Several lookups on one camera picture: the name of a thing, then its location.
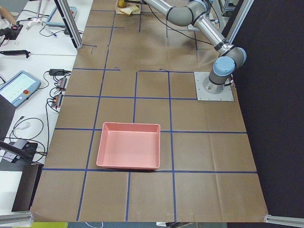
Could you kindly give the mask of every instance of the pink plastic tray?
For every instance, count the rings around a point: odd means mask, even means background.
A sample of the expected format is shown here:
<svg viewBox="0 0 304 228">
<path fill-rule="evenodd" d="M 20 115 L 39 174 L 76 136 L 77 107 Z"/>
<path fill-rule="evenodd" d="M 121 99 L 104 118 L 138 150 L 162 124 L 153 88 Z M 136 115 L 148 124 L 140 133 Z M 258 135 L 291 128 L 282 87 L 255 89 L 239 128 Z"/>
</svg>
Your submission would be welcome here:
<svg viewBox="0 0 304 228">
<path fill-rule="evenodd" d="M 104 168 L 155 170 L 160 166 L 159 124 L 104 123 L 96 164 Z"/>
</svg>

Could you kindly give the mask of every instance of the table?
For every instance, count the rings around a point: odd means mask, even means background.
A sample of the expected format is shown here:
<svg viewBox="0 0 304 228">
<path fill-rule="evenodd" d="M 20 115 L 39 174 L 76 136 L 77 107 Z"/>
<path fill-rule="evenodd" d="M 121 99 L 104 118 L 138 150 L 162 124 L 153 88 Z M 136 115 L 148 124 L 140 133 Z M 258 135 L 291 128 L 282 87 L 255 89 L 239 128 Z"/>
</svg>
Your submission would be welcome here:
<svg viewBox="0 0 304 228">
<path fill-rule="evenodd" d="M 25 10 L 30 10 L 37 12 L 39 1 L 29 1 Z M 92 6 L 93 0 L 69 0 L 70 6 L 75 6 L 78 9 L 77 15 L 75 17 L 75 22 L 78 30 L 84 31 L 86 26 L 86 21 Z M 54 1 L 43 0 L 41 5 L 41 14 L 49 15 L 53 8 L 55 7 Z M 29 17 L 35 17 L 35 13 L 23 11 L 18 20 L 27 19 Z M 28 21 L 22 21 L 21 24 L 24 25 L 20 34 L 15 41 L 11 41 L 8 45 L 2 46 L 0 50 L 27 50 L 33 55 L 66 55 L 66 56 L 76 56 L 77 50 L 71 41 L 70 36 L 65 35 L 63 32 L 57 33 L 57 37 L 44 37 L 39 34 L 42 29 L 40 24 L 33 24 L 29 30 L 26 29 Z M 56 32 L 64 30 L 58 27 L 48 27 L 51 31 Z M 43 30 L 44 35 L 50 35 L 47 31 Z"/>
<path fill-rule="evenodd" d="M 68 2 L 78 8 L 76 24 L 79 30 L 84 30 L 93 1 L 69 0 Z M 43 0 L 40 13 L 49 14 L 54 6 L 55 3 L 53 1 Z M 37 8 L 38 1 L 29 1 L 25 6 L 25 10 L 37 11 Z M 21 20 L 30 16 L 34 17 L 35 15 L 36 14 L 34 13 L 23 11 L 18 19 Z M 28 59 L 26 59 L 25 56 L 0 55 L 0 74 L 6 80 L 12 78 L 19 71 L 24 70 L 40 79 L 42 82 L 41 86 L 44 87 L 46 86 L 46 81 L 43 79 L 44 72 L 51 68 L 72 70 L 77 51 L 74 48 L 69 36 L 66 36 L 63 33 L 58 33 L 58 38 L 46 38 L 38 33 L 41 29 L 41 25 L 33 25 L 29 30 L 26 30 L 25 27 L 22 29 L 16 41 L 11 41 L 8 45 L 0 47 L 0 50 L 26 49 L 32 53 Z M 18 107 L 9 130 L 12 130 L 15 122 L 22 115 L 24 115 L 25 118 L 40 118 L 44 123 L 44 129 L 41 134 L 35 138 L 35 140 L 40 141 L 44 145 L 47 145 L 48 141 L 45 105 L 46 99 L 49 98 L 49 90 L 52 88 L 54 83 L 52 77 L 49 77 L 47 74 L 46 77 L 50 82 L 50 86 L 36 91 L 28 101 L 25 101 L 21 106 Z M 51 139 L 58 114 L 49 109 L 48 117 Z M 29 120 L 29 122 L 31 123 L 30 128 L 16 131 L 18 137 L 29 138 L 40 131 L 40 122 L 35 120 Z M 38 145 L 37 151 L 43 151 L 43 147 Z M 40 156 L 36 155 L 34 161 L 39 158 Z M 16 195 L 17 192 L 21 172 L 0 171 L 0 175 L 6 184 L 8 183 L 8 180 L 12 183 L 11 188 L 1 189 L 0 191 L 0 200 L 3 202 L 3 204 L 0 204 L 1 214 L 9 214 L 13 205 L 14 195 Z"/>
<path fill-rule="evenodd" d="M 114 3 L 93 2 L 83 39 L 98 48 L 77 54 L 31 208 L 36 220 L 262 222 L 236 88 L 234 102 L 196 98 L 193 71 L 209 71 L 217 52 L 167 29 L 147 6 L 127 17 Z M 98 167 L 104 122 L 160 124 L 160 168 Z"/>
</svg>

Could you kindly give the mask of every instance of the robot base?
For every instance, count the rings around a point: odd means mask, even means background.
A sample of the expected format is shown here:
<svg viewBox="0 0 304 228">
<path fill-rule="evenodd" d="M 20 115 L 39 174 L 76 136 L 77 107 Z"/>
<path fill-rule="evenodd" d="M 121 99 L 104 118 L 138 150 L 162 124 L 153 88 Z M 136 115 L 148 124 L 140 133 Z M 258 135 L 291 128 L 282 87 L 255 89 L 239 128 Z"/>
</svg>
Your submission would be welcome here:
<svg viewBox="0 0 304 228">
<path fill-rule="evenodd" d="M 211 94 L 203 87 L 205 78 L 209 76 L 210 72 L 194 72 L 195 87 L 198 101 L 234 101 L 231 87 L 225 86 L 220 94 Z"/>
</svg>

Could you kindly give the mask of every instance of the white table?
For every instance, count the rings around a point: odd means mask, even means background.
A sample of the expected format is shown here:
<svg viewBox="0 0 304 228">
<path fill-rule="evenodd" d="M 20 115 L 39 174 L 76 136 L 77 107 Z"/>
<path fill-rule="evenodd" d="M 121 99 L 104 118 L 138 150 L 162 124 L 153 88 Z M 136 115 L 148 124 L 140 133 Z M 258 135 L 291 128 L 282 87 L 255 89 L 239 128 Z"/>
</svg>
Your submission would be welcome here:
<svg viewBox="0 0 304 228">
<path fill-rule="evenodd" d="M 24 9 L 37 12 L 38 3 L 39 1 L 29 1 Z M 77 8 L 75 22 L 78 30 L 84 31 L 93 0 L 68 0 L 68 3 L 70 6 L 75 6 Z M 40 13 L 49 15 L 55 6 L 54 1 L 43 0 Z M 18 17 L 18 20 L 35 16 L 35 13 L 23 11 Z M 77 50 L 74 48 L 69 35 L 59 32 L 57 33 L 57 37 L 44 37 L 39 34 L 39 31 L 42 29 L 41 23 L 32 24 L 28 30 L 26 29 L 28 21 L 22 21 L 20 24 L 23 24 L 24 27 L 19 33 L 17 39 L 11 40 L 8 45 L 0 47 L 0 50 L 27 50 L 31 52 L 32 55 L 76 56 Z M 64 30 L 59 27 L 48 27 L 48 29 L 53 32 Z M 45 29 L 41 31 L 41 33 L 44 35 L 50 35 L 50 33 Z"/>
<path fill-rule="evenodd" d="M 60 56 L 54 57 L 49 55 L 32 55 L 28 59 L 24 56 L 7 56 L 5 58 L 1 58 L 0 61 L 0 72 L 2 76 L 8 80 L 12 78 L 19 71 L 24 70 L 34 77 L 41 81 L 41 88 L 47 85 L 47 82 L 43 78 L 44 72 L 52 69 L 65 69 L 72 70 L 73 64 L 75 61 L 74 56 Z M 14 124 L 21 116 L 25 116 L 25 118 L 36 117 L 43 121 L 44 129 L 41 134 L 35 138 L 34 140 L 39 141 L 47 146 L 48 142 L 48 128 L 47 128 L 47 116 L 46 116 L 46 100 L 50 98 L 49 91 L 55 87 L 54 80 L 52 76 L 49 76 L 46 73 L 46 79 L 49 81 L 49 86 L 45 89 L 37 90 L 27 101 L 23 102 L 15 111 L 15 115 L 12 121 L 12 124 L 9 128 L 9 132 L 13 129 Z M 55 124 L 57 121 L 58 113 L 52 111 L 48 108 L 48 119 L 49 119 L 49 130 L 50 130 L 50 140 L 55 128 Z M 15 133 L 20 138 L 31 138 L 35 136 L 41 130 L 41 122 L 38 120 L 28 120 L 30 122 L 30 127 L 24 130 L 15 130 Z M 43 147 L 38 145 L 37 151 L 42 152 Z M 36 155 L 34 161 L 36 161 L 40 155 Z"/>
<path fill-rule="evenodd" d="M 38 1 L 29 1 L 24 9 L 37 12 L 38 3 Z M 93 0 L 68 0 L 68 3 L 70 6 L 77 7 L 77 15 L 75 19 L 77 28 L 81 31 L 84 31 Z M 52 0 L 43 0 L 40 13 L 49 15 L 54 7 L 55 3 Z M 18 20 L 35 16 L 35 13 L 23 11 L 20 14 Z M 6 81 L 11 79 L 19 71 L 24 70 L 41 80 L 41 87 L 44 87 L 47 85 L 46 81 L 43 79 L 44 72 L 52 68 L 72 70 L 77 50 L 74 48 L 70 36 L 65 35 L 63 32 L 60 32 L 57 34 L 57 38 L 54 36 L 47 38 L 39 34 L 39 31 L 41 30 L 41 24 L 34 24 L 30 27 L 29 30 L 26 30 L 26 26 L 28 24 L 27 21 L 22 22 L 21 24 L 23 24 L 24 27 L 20 32 L 17 40 L 10 41 L 10 43 L 6 46 L 1 46 L 0 50 L 25 49 L 31 52 L 31 56 L 26 59 L 24 55 L 0 55 L 0 75 L 2 75 Z M 49 29 L 56 32 L 55 29 L 62 28 L 49 27 Z M 29 98 L 29 100 L 25 101 L 16 109 L 12 124 L 9 129 L 10 132 L 16 121 L 21 116 L 25 116 L 25 118 L 39 118 L 44 123 L 44 129 L 41 134 L 35 138 L 35 140 L 43 143 L 45 146 L 48 142 L 48 128 L 45 105 L 47 98 L 49 98 L 49 91 L 54 87 L 53 78 L 48 76 L 48 74 L 46 75 L 46 78 L 50 83 L 49 87 L 36 91 Z M 48 109 L 50 132 L 49 141 L 51 141 L 57 117 L 58 114 L 56 112 Z M 29 122 L 31 125 L 30 128 L 24 130 L 16 130 L 16 135 L 18 137 L 30 138 L 31 136 L 35 136 L 40 131 L 41 123 L 39 121 L 29 120 Z M 42 152 L 43 147 L 41 145 L 38 145 L 37 151 Z M 38 158 L 40 158 L 40 155 L 36 155 L 34 157 L 34 161 Z M 0 214 L 2 215 L 9 214 L 12 209 L 20 181 L 20 176 L 21 172 L 0 171 L 0 178 L 2 181 L 0 182 L 0 186 L 3 185 L 2 183 L 5 183 L 6 186 L 9 186 L 6 188 L 1 188 L 0 190 Z"/>
</svg>

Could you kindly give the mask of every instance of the grid of blue tape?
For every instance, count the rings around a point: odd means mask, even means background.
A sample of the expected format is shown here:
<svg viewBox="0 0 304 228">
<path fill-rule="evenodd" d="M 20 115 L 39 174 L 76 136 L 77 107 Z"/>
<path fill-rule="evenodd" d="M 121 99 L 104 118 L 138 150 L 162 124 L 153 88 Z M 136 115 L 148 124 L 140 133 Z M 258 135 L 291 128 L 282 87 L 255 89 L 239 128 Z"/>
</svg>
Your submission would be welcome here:
<svg viewBox="0 0 304 228">
<path fill-rule="evenodd" d="M 107 12 L 115 12 L 113 10 L 98 10 L 98 11 L 107 11 Z M 115 27 L 114 26 L 114 20 L 115 20 L 116 13 L 114 14 L 113 18 L 113 23 L 112 26 L 87 26 L 87 27 L 93 27 L 93 28 L 111 28 L 111 34 L 110 34 L 110 40 L 109 44 L 111 43 L 112 39 L 112 34 L 113 34 L 113 29 L 123 29 L 123 27 Z M 140 15 L 140 20 L 139 20 L 139 32 L 141 30 L 141 15 Z M 138 78 L 138 73 L 136 72 L 136 78 L 135 78 L 135 90 L 134 90 L 134 97 L 122 97 L 122 96 L 101 96 L 102 89 L 103 89 L 103 82 L 105 78 L 105 72 L 106 71 L 119 71 L 119 69 L 107 69 L 107 60 L 108 60 L 108 55 L 109 55 L 109 48 L 106 54 L 106 61 L 104 68 L 102 69 L 90 69 L 90 68 L 74 68 L 74 69 L 79 69 L 79 70 L 98 70 L 98 71 L 103 71 L 103 77 L 102 77 L 102 83 L 99 91 L 99 96 L 85 96 L 85 95 L 66 95 L 69 97 L 96 97 L 98 98 L 98 103 L 97 103 L 97 109 L 96 109 L 96 114 L 95 114 L 95 120 L 94 120 L 94 126 L 93 128 L 55 128 L 56 130 L 88 130 L 88 131 L 93 131 L 92 136 L 91 136 L 91 141 L 90 141 L 90 146 L 89 146 L 89 152 L 87 156 L 87 161 L 86 161 L 86 166 L 85 169 L 65 169 L 65 168 L 43 168 L 45 171 L 84 171 L 84 179 L 83 179 L 83 184 L 82 184 L 82 190 L 81 190 L 81 196 L 79 200 L 79 207 L 78 207 L 78 213 L 77 213 L 77 218 L 76 220 L 79 221 L 80 217 L 80 212 L 81 212 L 81 207 L 82 207 L 82 200 L 83 200 L 83 195 L 84 195 L 84 190 L 85 190 L 85 185 L 86 185 L 86 175 L 88 171 L 92 172 L 120 172 L 120 170 L 100 170 L 100 169 L 89 169 L 89 160 L 90 160 L 90 155 L 91 155 L 91 149 L 92 149 L 92 144 L 93 144 L 93 138 L 95 131 L 101 131 L 102 129 L 96 128 L 96 121 L 97 121 L 97 116 L 98 116 L 98 110 L 99 110 L 99 105 L 100 105 L 100 99 L 101 98 L 131 98 L 134 99 L 134 108 L 133 108 L 133 123 L 135 122 L 135 113 L 136 113 L 136 100 L 137 99 L 167 99 L 169 100 L 169 109 L 170 109 L 170 130 L 169 131 L 161 131 L 161 132 L 167 132 L 170 133 L 171 137 L 171 161 L 172 161 L 172 170 L 162 170 L 162 171 L 154 171 L 154 172 L 160 172 L 160 173 L 172 173 L 172 188 L 173 188 L 173 209 L 174 209 L 174 221 L 177 222 L 177 211 L 176 211 L 176 197 L 175 197 L 175 173 L 257 173 L 256 171 L 182 171 L 182 170 L 175 170 L 174 168 L 174 153 L 173 153 L 173 133 L 234 133 L 234 134 L 246 134 L 246 132 L 209 132 L 209 131 L 174 131 L 172 129 L 172 110 L 171 110 L 171 100 L 196 100 L 196 98 L 172 98 L 171 97 L 171 90 L 170 90 L 170 73 L 190 73 L 190 72 L 182 72 L 182 71 L 166 71 L 163 69 L 160 69 L 159 71 L 150 71 L 150 70 L 141 70 L 139 72 L 167 72 L 168 74 L 168 90 L 169 90 L 169 97 L 137 97 L 137 78 Z M 131 185 L 131 177 L 132 173 L 128 172 L 128 187 L 127 187 L 127 202 L 126 202 L 126 214 L 125 214 L 125 221 L 128 221 L 128 214 L 129 214 L 129 200 L 130 200 L 130 185 Z"/>
</svg>

